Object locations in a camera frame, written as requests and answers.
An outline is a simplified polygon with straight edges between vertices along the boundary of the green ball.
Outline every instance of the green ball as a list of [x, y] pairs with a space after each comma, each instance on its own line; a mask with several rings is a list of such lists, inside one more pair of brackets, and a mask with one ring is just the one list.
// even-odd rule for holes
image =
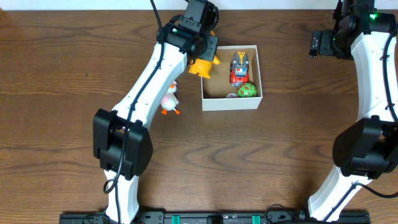
[[236, 94], [238, 97], [256, 97], [257, 88], [252, 83], [243, 83], [239, 86], [238, 92]]

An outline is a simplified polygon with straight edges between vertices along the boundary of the white wall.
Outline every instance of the white wall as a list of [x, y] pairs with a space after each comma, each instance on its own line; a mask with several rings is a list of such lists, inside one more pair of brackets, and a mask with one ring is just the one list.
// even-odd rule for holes
[[[337, 0], [210, 0], [219, 9], [334, 9]], [[155, 0], [158, 9], [182, 9], [184, 0]], [[3, 10], [152, 9], [149, 0], [0, 0]], [[378, 9], [398, 9], [398, 0], [376, 0]]]

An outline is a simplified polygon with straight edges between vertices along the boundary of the red toy car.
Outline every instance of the red toy car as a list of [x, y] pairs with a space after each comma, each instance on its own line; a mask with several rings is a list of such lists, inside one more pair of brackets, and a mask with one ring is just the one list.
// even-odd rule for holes
[[231, 77], [229, 82], [232, 86], [240, 86], [249, 82], [249, 60], [245, 52], [238, 52], [232, 57], [232, 63], [229, 66]]

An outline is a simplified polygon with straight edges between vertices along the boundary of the wooden tabletop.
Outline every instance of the wooden tabletop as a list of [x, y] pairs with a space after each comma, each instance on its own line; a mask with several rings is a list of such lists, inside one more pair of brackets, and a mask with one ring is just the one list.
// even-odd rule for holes
[[[165, 24], [177, 11], [160, 11]], [[182, 114], [155, 115], [139, 203], [167, 211], [303, 208], [329, 174], [336, 136], [358, 112], [353, 61], [309, 58], [330, 11], [221, 11], [220, 45], [257, 45], [257, 110], [201, 111], [200, 79], [178, 84]], [[0, 223], [58, 223], [104, 209], [93, 117], [131, 89], [152, 54], [152, 11], [2, 12]], [[398, 172], [370, 184], [391, 194]], [[360, 191], [348, 208], [394, 223], [398, 201]]]

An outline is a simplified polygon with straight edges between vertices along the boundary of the white box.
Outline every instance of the white box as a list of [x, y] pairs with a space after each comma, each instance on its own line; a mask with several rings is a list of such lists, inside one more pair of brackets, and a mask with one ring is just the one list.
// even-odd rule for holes
[[[249, 82], [255, 84], [257, 97], [225, 98], [230, 93], [236, 93], [238, 87], [229, 83], [229, 65], [236, 52], [246, 52], [249, 57]], [[259, 56], [256, 45], [222, 46], [217, 48], [219, 65], [214, 65], [209, 78], [201, 78], [201, 104], [203, 111], [219, 110], [250, 110], [257, 109], [262, 100], [262, 87], [259, 66]]]

